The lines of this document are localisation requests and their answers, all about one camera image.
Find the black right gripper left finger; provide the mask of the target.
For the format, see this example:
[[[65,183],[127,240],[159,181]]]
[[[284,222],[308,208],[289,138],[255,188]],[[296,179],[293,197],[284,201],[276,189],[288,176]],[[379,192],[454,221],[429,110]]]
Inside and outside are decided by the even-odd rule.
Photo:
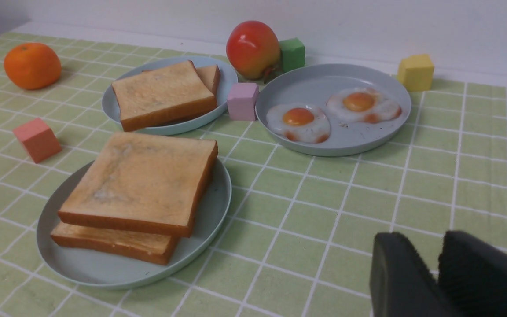
[[[370,294],[375,317],[455,317],[414,245],[402,233],[374,237]]]

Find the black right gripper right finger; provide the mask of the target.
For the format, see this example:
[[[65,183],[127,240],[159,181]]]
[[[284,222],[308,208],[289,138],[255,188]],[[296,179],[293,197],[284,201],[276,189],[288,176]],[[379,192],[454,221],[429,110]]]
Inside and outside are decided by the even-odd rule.
[[[447,231],[438,285],[466,317],[507,317],[507,254],[463,231]]]

